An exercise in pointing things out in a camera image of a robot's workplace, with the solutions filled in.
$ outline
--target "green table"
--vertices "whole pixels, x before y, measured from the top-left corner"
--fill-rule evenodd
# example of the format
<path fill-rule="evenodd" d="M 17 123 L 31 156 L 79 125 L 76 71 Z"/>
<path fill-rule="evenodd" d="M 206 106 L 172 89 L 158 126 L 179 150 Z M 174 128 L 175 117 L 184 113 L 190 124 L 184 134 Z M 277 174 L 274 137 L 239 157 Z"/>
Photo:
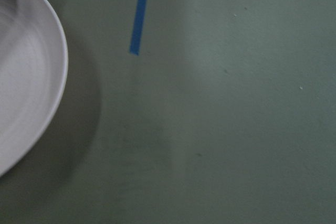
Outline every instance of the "green table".
<path fill-rule="evenodd" d="M 60 108 L 0 223 L 336 222 L 336 0 L 49 0 Z"/>

